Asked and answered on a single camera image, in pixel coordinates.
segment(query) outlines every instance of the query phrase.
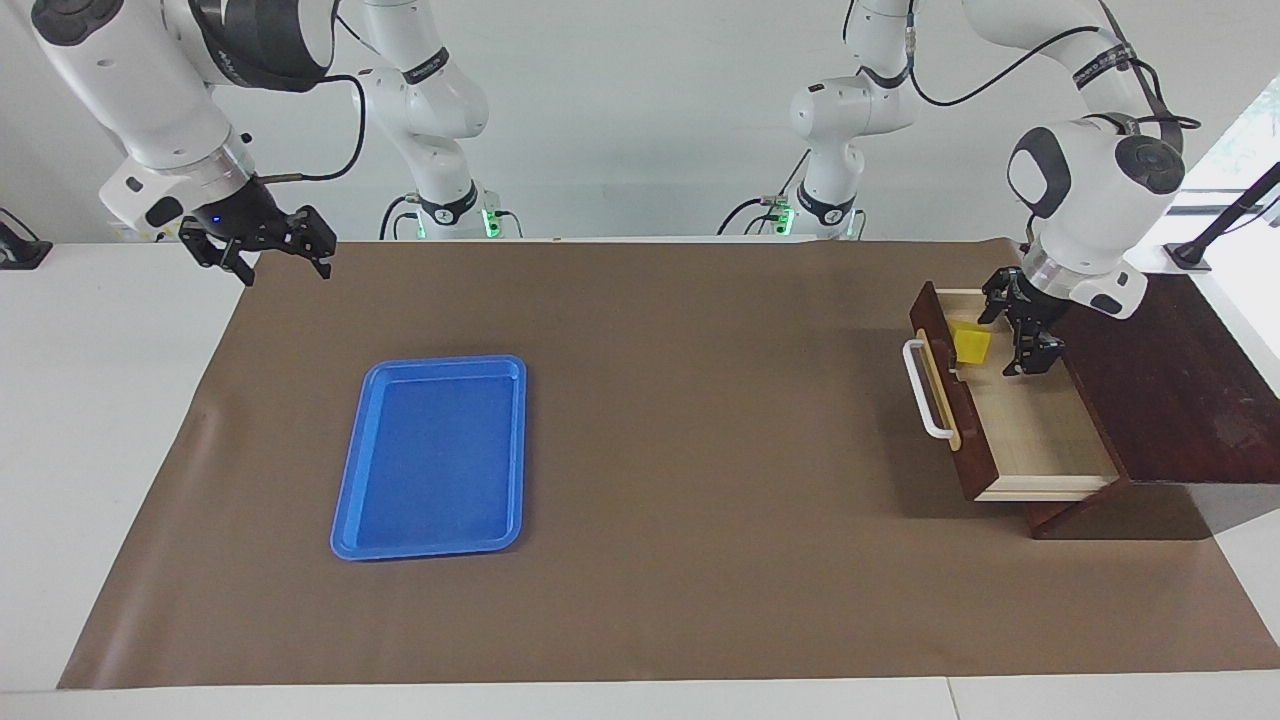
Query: white handle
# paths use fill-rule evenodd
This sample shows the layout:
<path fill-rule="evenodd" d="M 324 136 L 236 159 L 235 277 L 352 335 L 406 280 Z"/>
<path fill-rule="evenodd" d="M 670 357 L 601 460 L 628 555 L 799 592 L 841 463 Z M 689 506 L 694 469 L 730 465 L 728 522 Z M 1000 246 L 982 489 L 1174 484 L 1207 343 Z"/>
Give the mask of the white handle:
<path fill-rule="evenodd" d="M 920 369 L 915 366 L 915 350 L 924 350 L 928 345 L 923 340 L 914 338 L 902 346 L 902 361 L 906 363 L 906 377 L 911 379 L 911 389 L 915 392 L 915 406 L 920 409 L 920 423 L 929 437 L 938 439 L 951 439 L 956 437 L 955 430 L 940 428 L 933 421 L 933 411 L 929 410 L 929 400 L 924 396 L 924 380 L 920 379 Z"/>

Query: drawer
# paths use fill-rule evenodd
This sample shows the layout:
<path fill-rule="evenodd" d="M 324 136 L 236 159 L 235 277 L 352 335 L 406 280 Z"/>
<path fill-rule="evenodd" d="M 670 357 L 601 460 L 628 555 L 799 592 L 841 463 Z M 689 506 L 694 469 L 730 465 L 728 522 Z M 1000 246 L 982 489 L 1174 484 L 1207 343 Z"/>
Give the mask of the drawer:
<path fill-rule="evenodd" d="M 1073 502 L 1116 482 L 1120 473 L 1070 373 L 1059 363 L 1043 375 L 1002 374 L 1012 352 L 1004 319 L 982 365 L 957 364 L 948 319 L 973 322 L 977 290 L 927 283 L 911 307 L 915 338 L 904 347 L 925 432 L 951 447 L 960 487 L 984 502 Z"/>

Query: table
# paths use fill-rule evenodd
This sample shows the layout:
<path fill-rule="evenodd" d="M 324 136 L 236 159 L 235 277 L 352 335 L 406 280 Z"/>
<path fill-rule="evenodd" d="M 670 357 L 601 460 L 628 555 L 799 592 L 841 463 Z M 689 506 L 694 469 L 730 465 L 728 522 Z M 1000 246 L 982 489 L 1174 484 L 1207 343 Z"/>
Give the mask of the table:
<path fill-rule="evenodd" d="M 1202 287 L 1212 278 L 1201 281 Z M 942 678 L 600 685 L 219 688 L 51 693 L 141 505 L 239 288 L 175 245 L 60 246 L 37 273 L 0 277 L 0 715 L 795 717 L 858 708 L 882 717 L 1007 717 L 1051 693 L 1039 716 L 1270 717 L 1280 671 L 1051 679 Z M 1213 299 L 1212 291 L 1206 292 Z M 1228 316 L 1233 332 L 1265 334 Z M 1270 374 L 1272 384 L 1276 375 Z M 1270 515 L 1219 538 L 1272 633 L 1280 630 L 1280 541 Z"/>

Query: white wall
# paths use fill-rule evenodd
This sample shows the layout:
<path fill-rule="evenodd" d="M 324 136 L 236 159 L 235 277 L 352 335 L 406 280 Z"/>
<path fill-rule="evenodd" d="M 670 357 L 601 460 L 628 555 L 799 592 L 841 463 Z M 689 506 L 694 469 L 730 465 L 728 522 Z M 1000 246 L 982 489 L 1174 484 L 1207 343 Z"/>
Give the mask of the white wall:
<path fill-rule="evenodd" d="M 361 28 L 360 5 L 343 5 Z M 776 191 L 803 151 L 786 122 L 792 92 L 855 69 L 840 45 L 844 0 L 434 5 L 454 60 L 493 105 L 485 135 L 465 142 L 472 168 L 532 236 L 713 232 L 740 200 Z M 1161 70 L 1174 109 L 1204 120 L 1189 136 L 1190 160 L 1280 74 L 1270 1 L 1111 5 Z M 96 188 L 114 147 L 33 61 L 42 61 L 33 42 L 14 37 L 8 18 L 0 24 L 0 202 L 59 240 L 109 237 Z M 376 64 L 344 35 L 338 44 L 337 70 Z M 933 95 L 959 95 L 1016 55 L 978 38 L 957 0 L 928 3 L 919 77 Z M 325 172 L 349 154 L 355 111 L 340 85 L 306 96 L 219 88 L 215 97 L 257 138 L 264 173 Z M 1037 60 L 968 105 L 925 109 L 915 127 L 868 138 L 868 237 L 1020 233 L 1025 213 L 1004 181 L 1010 149 L 1029 127 L 1082 111 L 1069 74 Z M 387 202 L 408 190 L 407 169 L 371 129 L 351 176 L 276 196 L 288 209 L 316 205 L 342 237 L 367 238 Z"/>

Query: blue tray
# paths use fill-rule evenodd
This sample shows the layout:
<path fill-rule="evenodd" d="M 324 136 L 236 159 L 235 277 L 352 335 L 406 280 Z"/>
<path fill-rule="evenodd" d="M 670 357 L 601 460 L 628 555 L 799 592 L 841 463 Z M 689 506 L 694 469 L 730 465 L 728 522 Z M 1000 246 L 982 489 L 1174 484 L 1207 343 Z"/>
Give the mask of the blue tray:
<path fill-rule="evenodd" d="M 343 560 L 494 552 L 520 536 L 525 364 L 397 360 L 365 377 L 329 544 Z"/>

